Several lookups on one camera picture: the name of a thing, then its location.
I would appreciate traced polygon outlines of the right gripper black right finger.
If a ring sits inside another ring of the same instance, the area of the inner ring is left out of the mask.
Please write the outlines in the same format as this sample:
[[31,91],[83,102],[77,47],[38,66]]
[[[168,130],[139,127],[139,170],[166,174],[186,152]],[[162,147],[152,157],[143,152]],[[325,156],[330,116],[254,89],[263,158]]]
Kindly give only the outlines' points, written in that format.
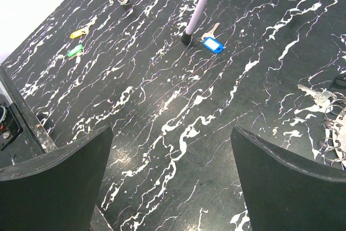
[[234,127],[231,145],[253,230],[345,230],[345,172]]

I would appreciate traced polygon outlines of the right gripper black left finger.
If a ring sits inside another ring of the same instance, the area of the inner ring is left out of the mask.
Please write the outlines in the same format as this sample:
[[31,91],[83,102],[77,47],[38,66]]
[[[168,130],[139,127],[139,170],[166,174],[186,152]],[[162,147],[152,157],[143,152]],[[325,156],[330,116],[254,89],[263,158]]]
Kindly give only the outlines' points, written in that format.
[[1,230],[88,230],[113,133],[77,141],[1,169]]

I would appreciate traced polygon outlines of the yellow tagged key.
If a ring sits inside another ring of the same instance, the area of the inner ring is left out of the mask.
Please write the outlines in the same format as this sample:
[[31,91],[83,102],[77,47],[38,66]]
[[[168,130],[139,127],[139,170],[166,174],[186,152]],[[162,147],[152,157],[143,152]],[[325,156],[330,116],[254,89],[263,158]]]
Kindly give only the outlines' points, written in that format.
[[91,21],[90,21],[88,24],[86,24],[83,28],[80,28],[80,29],[74,31],[74,32],[70,35],[70,38],[71,38],[71,39],[75,39],[75,38],[81,37],[81,36],[83,36],[83,35],[87,35],[87,34],[89,33],[89,31],[90,31],[91,26],[95,24],[96,19],[97,19],[96,16],[93,17],[93,18],[91,19]]

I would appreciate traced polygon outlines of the silver keyring holder with keys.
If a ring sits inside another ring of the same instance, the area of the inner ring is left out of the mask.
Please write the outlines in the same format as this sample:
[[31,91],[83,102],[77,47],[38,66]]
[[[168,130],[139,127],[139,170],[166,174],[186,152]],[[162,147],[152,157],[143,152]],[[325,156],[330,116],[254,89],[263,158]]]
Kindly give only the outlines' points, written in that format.
[[345,94],[340,91],[317,91],[302,84],[297,87],[311,96],[315,104],[323,110],[325,137],[319,140],[319,145],[325,163],[345,170]]

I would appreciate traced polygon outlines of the green tagged key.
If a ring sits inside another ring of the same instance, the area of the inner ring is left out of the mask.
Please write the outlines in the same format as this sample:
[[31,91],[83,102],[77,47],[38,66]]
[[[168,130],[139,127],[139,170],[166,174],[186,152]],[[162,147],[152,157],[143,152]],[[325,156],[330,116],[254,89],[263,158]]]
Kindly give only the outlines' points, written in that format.
[[68,60],[72,60],[73,58],[77,57],[77,56],[81,56],[84,54],[84,48],[81,44],[75,46],[73,49],[71,49],[68,53]]

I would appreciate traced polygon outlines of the blue tagged key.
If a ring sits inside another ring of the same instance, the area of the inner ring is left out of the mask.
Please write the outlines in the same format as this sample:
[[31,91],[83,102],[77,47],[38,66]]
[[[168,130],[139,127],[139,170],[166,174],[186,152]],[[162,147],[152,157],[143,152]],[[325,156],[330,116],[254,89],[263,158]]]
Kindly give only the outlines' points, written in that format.
[[203,46],[214,54],[221,53],[224,48],[223,44],[217,41],[214,36],[214,32],[216,31],[219,25],[220,23],[217,22],[209,31],[204,33],[200,39],[200,41],[203,43]]

